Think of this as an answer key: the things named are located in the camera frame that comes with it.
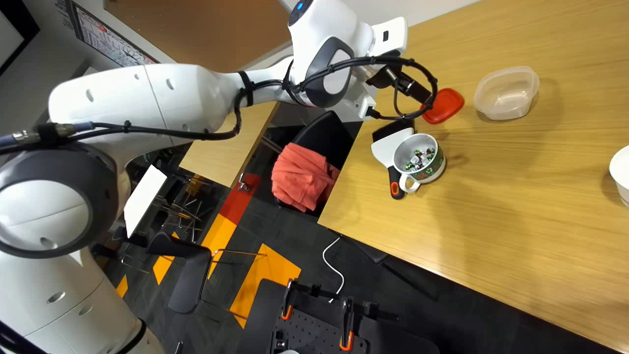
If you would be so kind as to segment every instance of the table surface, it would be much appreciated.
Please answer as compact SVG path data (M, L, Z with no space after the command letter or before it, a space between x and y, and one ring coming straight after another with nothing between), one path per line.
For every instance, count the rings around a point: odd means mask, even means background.
M242 107L242 129L236 137L218 141L193 141L179 166L224 186L232 186L244 170L246 161L250 161L252 153L256 151L256 145L272 121L275 107L275 102ZM234 121L236 115L230 113L218 131L232 129Z
M409 56L466 106L435 133L448 168L393 200L362 125L321 224L629 351L629 208L608 172L629 143L625 0L482 0L419 23ZM529 115L488 121L472 104L484 74L531 64ZM391 92L378 96L393 111Z

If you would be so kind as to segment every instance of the white cup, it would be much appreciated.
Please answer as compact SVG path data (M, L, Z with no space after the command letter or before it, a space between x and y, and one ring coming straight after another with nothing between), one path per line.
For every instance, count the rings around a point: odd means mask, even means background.
M610 174L616 180L623 204L629 206L629 145L621 147L610 161Z
M431 133L413 133L395 147L393 166L401 172L401 190L415 192L443 174L446 157Z

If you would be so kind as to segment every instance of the red cloth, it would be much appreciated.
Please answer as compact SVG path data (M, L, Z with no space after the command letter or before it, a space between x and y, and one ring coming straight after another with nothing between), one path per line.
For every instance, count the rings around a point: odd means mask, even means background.
M329 165L321 153L289 143L279 153L274 170L274 194L301 212L315 210L325 200L338 176L338 168Z

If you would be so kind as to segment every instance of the cup handle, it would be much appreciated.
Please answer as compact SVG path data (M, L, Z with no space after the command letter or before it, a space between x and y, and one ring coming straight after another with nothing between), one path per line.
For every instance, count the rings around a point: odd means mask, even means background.
M399 176L399 186L401 186L401 190L405 190L405 192L417 192L417 188L421 186L421 180L417 180L413 174L409 174L409 172L401 172L401 176Z

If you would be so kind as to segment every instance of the white cable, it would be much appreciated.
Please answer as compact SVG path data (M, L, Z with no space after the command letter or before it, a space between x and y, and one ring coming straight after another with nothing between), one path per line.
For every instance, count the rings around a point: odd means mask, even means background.
M321 251L321 259L340 277L340 284L336 288L336 294L340 294L342 286L346 284L346 277L327 259L327 253L331 247L334 247L334 243L338 241L340 237L332 239L332 243L329 243L323 251Z

